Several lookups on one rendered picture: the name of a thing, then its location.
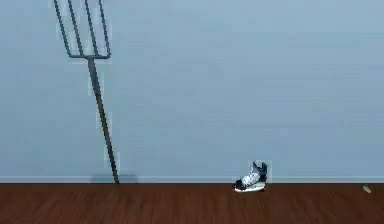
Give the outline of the black and white ice skate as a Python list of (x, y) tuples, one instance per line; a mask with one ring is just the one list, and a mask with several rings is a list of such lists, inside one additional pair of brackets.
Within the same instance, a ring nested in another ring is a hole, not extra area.
[(263, 191), (267, 182), (267, 164), (262, 162), (260, 166), (252, 163), (250, 172), (234, 183), (235, 192), (256, 192)]

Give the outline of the dark grey pitchfork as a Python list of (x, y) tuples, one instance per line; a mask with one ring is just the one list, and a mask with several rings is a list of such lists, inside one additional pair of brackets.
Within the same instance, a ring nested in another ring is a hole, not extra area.
[(112, 171), (112, 176), (114, 179), (114, 183), (119, 184), (120, 180), (119, 180), (119, 175), (118, 175), (118, 169), (117, 169), (116, 160), (115, 160), (115, 156), (114, 156), (114, 150), (113, 150), (113, 146), (112, 146), (110, 131), (108, 128), (106, 113), (104, 110), (102, 92), (101, 92), (100, 82), (99, 82), (98, 73), (97, 73), (97, 69), (96, 69), (96, 63), (95, 63), (96, 60), (106, 60), (106, 59), (109, 59), (111, 57), (111, 47), (110, 47), (110, 41), (109, 41), (109, 36), (108, 36), (105, 14), (104, 14), (103, 2), (102, 2), (102, 0), (98, 0), (98, 7), (99, 7), (99, 12), (100, 12), (101, 24), (103, 27), (104, 43), (105, 43), (105, 47), (106, 47), (106, 53), (104, 55), (100, 54), (98, 51), (96, 35), (95, 35), (92, 17), (91, 17), (91, 12), (90, 12), (90, 7), (89, 7), (89, 0), (84, 0), (84, 5), (85, 5), (86, 14), (87, 14), (88, 28), (89, 28), (89, 32), (90, 32), (91, 41), (92, 41), (93, 54), (85, 54), (84, 53), (81, 38), (80, 38), (80, 33), (79, 33), (79, 29), (78, 29), (77, 21), (76, 21), (76, 17), (75, 17), (75, 12), (73, 9), (72, 0), (66, 0), (66, 1), (67, 1), (67, 6), (68, 6), (68, 9), (70, 12), (70, 18), (72, 21), (72, 26), (73, 26), (73, 30), (75, 33), (76, 43), (77, 43), (77, 49), (78, 49), (79, 53), (73, 54), (71, 52), (68, 38), (66, 35), (65, 26), (63, 23), (63, 16), (61, 15), (61, 12), (60, 12), (59, 2), (58, 2), (58, 0), (53, 0), (57, 21), (58, 21), (61, 36), (63, 39), (64, 48), (65, 48), (65, 51), (66, 51), (69, 58), (85, 59), (87, 61), (88, 71), (89, 71), (89, 75), (90, 75), (90, 79), (91, 79), (93, 93), (94, 93), (95, 100), (96, 100), (96, 105), (98, 108), (100, 123), (101, 123), (102, 130), (103, 130), (105, 145), (107, 148), (110, 167), (111, 167), (111, 171)]

